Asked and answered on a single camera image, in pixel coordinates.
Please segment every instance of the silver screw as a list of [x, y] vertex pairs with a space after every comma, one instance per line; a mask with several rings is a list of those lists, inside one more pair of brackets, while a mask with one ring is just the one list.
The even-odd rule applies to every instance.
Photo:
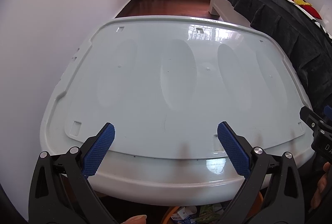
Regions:
[[43, 159], [47, 156], [47, 152], [41, 152], [39, 156]]
[[261, 154], [261, 153], [263, 153], [263, 149], [260, 148], [260, 147], [255, 147], [254, 152], [255, 152], [256, 154]]
[[286, 152], [285, 153], [285, 156], [288, 158], [288, 159], [291, 159], [293, 156], [290, 152]]
[[76, 154], [78, 152], [78, 147], [72, 147], [72, 148], [70, 148], [69, 152], [71, 154]]

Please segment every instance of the textured blue pad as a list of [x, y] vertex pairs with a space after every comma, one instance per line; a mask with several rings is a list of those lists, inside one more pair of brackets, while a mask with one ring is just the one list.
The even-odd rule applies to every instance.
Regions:
[[218, 139], [224, 147], [237, 174], [247, 178], [250, 174], [250, 158], [224, 123], [218, 125]]
[[332, 108], [329, 105], [325, 106], [324, 114], [332, 121]]
[[114, 141], [114, 137], [115, 129], [110, 123], [83, 158], [82, 174], [85, 179], [96, 174], [96, 171], [106, 155], [107, 150]]

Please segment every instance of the reddish-brown floor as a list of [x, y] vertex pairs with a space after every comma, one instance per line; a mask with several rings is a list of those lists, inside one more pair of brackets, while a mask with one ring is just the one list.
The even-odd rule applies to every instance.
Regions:
[[125, 16], [175, 15], [216, 19], [209, 13], [210, 0], [138, 0]]

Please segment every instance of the finger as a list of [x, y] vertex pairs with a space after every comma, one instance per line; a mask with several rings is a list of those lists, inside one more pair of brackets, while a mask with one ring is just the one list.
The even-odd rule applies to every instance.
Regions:
[[133, 216], [122, 224], [146, 224], [146, 215]]
[[322, 178], [319, 179], [317, 186], [319, 189], [319, 192], [322, 193], [325, 186], [327, 185], [327, 174], [324, 174]]
[[330, 164], [329, 162], [326, 162], [326, 163], [324, 164], [324, 166], [323, 166], [323, 170], [324, 170], [325, 172], [328, 172], [329, 169], [330, 169], [330, 167], [331, 167], [331, 164]]
[[313, 195], [312, 200], [311, 200], [311, 203], [310, 203], [311, 207], [312, 207], [313, 209], [316, 209], [316, 208], [319, 206], [321, 200], [322, 200], [322, 199], [321, 199], [321, 196], [320, 196], [319, 190], [317, 189], [316, 192], [315, 192], [315, 194]]

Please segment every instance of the oval indentation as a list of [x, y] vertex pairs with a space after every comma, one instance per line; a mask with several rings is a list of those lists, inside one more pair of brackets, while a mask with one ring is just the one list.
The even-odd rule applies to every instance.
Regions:
[[256, 58], [263, 79], [278, 105], [287, 106], [287, 94], [278, 70], [262, 52], [256, 51]]
[[247, 75], [233, 49], [226, 44], [218, 47], [218, 66], [228, 93], [237, 102], [239, 109], [251, 107], [251, 91]]
[[173, 40], [163, 50], [160, 67], [161, 90], [171, 109], [181, 109], [191, 100], [196, 79], [196, 62], [191, 48], [183, 40]]
[[121, 98], [128, 86], [136, 55], [137, 44], [128, 39], [120, 43], [103, 64], [97, 83], [97, 98], [100, 105], [107, 107]]

